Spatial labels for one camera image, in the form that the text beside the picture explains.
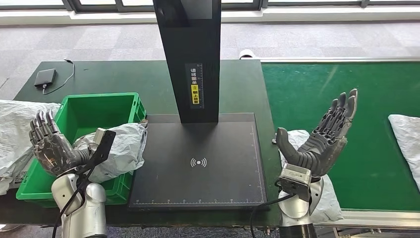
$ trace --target robotic hand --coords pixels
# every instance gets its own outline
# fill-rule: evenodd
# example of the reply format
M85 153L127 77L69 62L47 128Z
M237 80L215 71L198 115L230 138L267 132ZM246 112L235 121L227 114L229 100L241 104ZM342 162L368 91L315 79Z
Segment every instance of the robotic hand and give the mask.
M50 175L59 177L71 169L85 165L90 159L90 149L73 149L67 138L60 133L51 110L46 114L38 111L30 125L29 139L34 155Z
M347 144L346 134L356 112L357 96L357 89L353 89L348 99L346 93L334 99L309 139L297 151L289 143L286 129L277 130L275 142L287 161L277 180L281 188L279 199L285 199L278 203L281 237L316 237L310 214L322 195L321 176L331 169Z
M29 138L34 155L47 173L57 176L51 191L60 216L52 237L55 237L61 218L62 238L106 238L105 189L97 183L90 183L88 178L94 167L108 158L115 132L106 130L98 138L99 146L92 154L90 149L72 148L60 133L51 111L46 114L39 111L30 126Z

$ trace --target green plastic crate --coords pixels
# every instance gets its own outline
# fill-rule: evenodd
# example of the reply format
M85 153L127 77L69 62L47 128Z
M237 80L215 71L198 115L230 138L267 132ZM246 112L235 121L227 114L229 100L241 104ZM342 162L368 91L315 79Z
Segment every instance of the green plastic crate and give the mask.
M137 93L70 95L63 99L55 121L70 143L98 127L111 128L130 122L140 122L146 111ZM132 175L125 173L101 185L106 191L106 204L127 203ZM44 171L34 160L16 193L18 200L56 207L51 194L55 177Z

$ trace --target gray carpet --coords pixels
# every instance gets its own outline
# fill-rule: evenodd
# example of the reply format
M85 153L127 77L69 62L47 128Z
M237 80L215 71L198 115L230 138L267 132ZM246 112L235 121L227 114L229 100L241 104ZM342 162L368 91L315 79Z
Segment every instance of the gray carpet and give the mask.
M15 231L0 233L0 238L50 238L52 228L40 228L39 226L24 226ZM277 238L278 232L273 232L270 236L263 232L256 232L258 238ZM234 228L108 228L109 238L250 238L251 232L245 229Z
M222 24L221 58L420 57L420 23ZM0 99L13 99L41 61L163 60L158 26L0 28Z

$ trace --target label with chinese text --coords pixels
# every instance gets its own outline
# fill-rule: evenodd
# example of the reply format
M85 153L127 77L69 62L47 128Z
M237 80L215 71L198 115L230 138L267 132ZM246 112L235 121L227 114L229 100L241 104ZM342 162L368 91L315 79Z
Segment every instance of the label with chinese text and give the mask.
M187 73L188 92L190 94L190 108L204 109L203 64L185 64Z

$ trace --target white plastic bag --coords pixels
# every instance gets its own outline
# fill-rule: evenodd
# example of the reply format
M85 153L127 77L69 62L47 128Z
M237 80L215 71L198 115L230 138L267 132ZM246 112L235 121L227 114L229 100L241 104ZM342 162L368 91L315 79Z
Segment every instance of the white plastic bag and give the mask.
M305 130L291 130L288 131L289 142L297 150L309 138L309 133ZM280 152L281 164L286 163L286 159ZM324 179L324 189L322 191L321 199L316 206L314 212L311 214L311 220L314 224L324 222L335 222L343 219L340 204L334 192L334 187L328 175L322 176Z
M420 118L389 115L388 119L420 191Z
M89 180L101 183L121 174L133 172L143 163L143 151L146 146L147 131L144 124L128 123L110 128L116 132L108 159L93 170ZM96 150L95 133L80 137L74 142L75 149L86 149L89 145Z
M32 157L29 122L38 110L51 109L55 115L59 107L57 103L0 100L0 195L6 194L13 174Z

